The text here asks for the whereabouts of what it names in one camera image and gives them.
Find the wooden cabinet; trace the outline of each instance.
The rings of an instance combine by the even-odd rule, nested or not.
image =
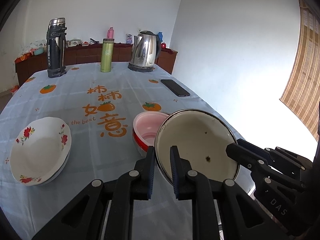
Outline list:
[[[93,44],[88,46],[76,46],[66,48],[64,53],[64,63],[66,66],[101,62],[102,44]],[[132,45],[115,43],[112,53],[113,62],[128,62],[131,59]],[[155,64],[172,74],[177,52],[171,49],[161,49],[159,57]],[[31,77],[35,72],[48,68],[47,54],[43,53],[30,57],[16,64],[16,73],[18,75],[19,85]]]

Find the ceramic dish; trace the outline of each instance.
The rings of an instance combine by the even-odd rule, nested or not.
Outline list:
[[[63,165],[70,147],[70,128],[63,120],[45,117],[31,122],[11,150],[13,177],[26,186],[47,181]]]
[[[41,183],[41,184],[39,184],[39,185],[45,185],[45,184],[53,181],[56,177],[58,177],[58,175],[61,173],[61,171],[63,170],[63,168],[66,166],[67,161],[68,161],[68,159],[69,159],[69,156],[70,156],[70,151],[69,151],[69,153],[68,153],[68,155],[67,155],[67,157],[66,157],[66,160],[65,160],[64,163],[63,163],[63,165],[60,167],[60,169],[59,169],[50,179],[46,180],[45,182],[43,182],[43,183]]]
[[[148,111],[138,114],[133,120],[132,137],[136,149],[145,157],[149,146],[153,146],[156,134],[169,114]]]

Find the bamboo blind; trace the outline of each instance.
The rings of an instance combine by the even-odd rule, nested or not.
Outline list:
[[[301,24],[294,66],[280,100],[303,122],[314,138],[320,101],[319,23],[303,0],[299,0]]]

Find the electric kettle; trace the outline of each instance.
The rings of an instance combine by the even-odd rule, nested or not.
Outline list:
[[[134,36],[132,56],[128,68],[138,72],[151,72],[160,52],[159,36],[150,31],[140,32],[138,36]]]

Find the thermos flask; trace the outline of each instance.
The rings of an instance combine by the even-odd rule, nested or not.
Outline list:
[[[52,19],[47,31],[48,77],[60,77],[66,73],[63,62],[66,48],[66,19]]]
[[[111,71],[113,43],[115,39],[103,39],[101,54],[101,72]]]

